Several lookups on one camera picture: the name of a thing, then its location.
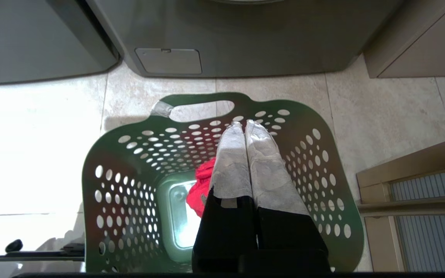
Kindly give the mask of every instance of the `red fabric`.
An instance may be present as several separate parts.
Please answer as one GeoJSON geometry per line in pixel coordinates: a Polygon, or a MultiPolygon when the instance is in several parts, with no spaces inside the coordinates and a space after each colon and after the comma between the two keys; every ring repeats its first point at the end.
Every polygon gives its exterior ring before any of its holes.
{"type": "Polygon", "coordinates": [[[205,208],[205,200],[207,199],[207,195],[209,195],[212,169],[214,168],[215,162],[216,158],[213,158],[196,169],[195,178],[197,182],[190,188],[187,195],[187,204],[199,217],[202,217],[205,208]]]}

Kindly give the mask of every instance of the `laundry basket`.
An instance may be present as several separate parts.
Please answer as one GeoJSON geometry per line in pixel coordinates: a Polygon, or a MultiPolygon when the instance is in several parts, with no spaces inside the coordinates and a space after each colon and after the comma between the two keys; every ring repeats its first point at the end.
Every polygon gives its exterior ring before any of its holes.
{"type": "Polygon", "coordinates": [[[226,126],[246,119],[272,132],[327,244],[330,265],[353,271],[362,257],[362,222],[327,123],[298,102],[214,93],[164,97],[149,118],[111,130],[93,145],[82,177],[87,272],[190,272],[191,246],[179,246],[173,231],[177,218],[187,215],[181,205],[186,192],[173,189],[193,183],[194,170],[215,156],[226,126]],[[224,116],[188,123],[168,117],[174,106],[221,100],[234,103],[224,116]]]}

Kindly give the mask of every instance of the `white cloth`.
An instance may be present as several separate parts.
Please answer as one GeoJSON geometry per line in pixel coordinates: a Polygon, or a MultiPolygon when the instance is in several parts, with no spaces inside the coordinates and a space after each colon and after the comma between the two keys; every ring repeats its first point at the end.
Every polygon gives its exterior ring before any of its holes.
{"type": "Polygon", "coordinates": [[[217,198],[252,197],[245,136],[240,122],[229,125],[220,137],[212,187],[217,198]]]}
{"type": "Polygon", "coordinates": [[[310,215],[265,127],[247,120],[245,129],[252,192],[257,207],[310,215]]]}

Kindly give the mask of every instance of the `basket handle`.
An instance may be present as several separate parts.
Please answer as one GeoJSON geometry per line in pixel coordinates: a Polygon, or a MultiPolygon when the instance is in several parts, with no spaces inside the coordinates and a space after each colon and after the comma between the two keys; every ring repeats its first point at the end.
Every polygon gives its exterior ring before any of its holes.
{"type": "Polygon", "coordinates": [[[243,93],[224,92],[224,93],[207,93],[197,95],[168,95],[163,97],[160,102],[165,102],[173,107],[180,105],[191,105],[206,102],[217,102],[220,100],[229,100],[232,102],[247,102],[251,100],[243,93]]]}

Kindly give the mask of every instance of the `tile floor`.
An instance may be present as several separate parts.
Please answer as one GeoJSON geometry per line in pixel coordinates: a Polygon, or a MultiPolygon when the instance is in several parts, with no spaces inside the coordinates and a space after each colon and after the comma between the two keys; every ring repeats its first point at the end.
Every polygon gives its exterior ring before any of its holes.
{"type": "MultiPolygon", "coordinates": [[[[108,74],[0,86],[0,254],[13,239],[35,250],[83,233],[81,170],[101,134],[145,119],[174,93],[242,92],[315,109],[333,130],[355,199],[355,173],[445,141],[445,78],[369,79],[363,57],[343,72],[245,79],[143,78],[125,64],[108,74]]],[[[178,120],[229,105],[184,109],[178,120]]],[[[358,266],[371,270],[368,248],[358,266]]]]}

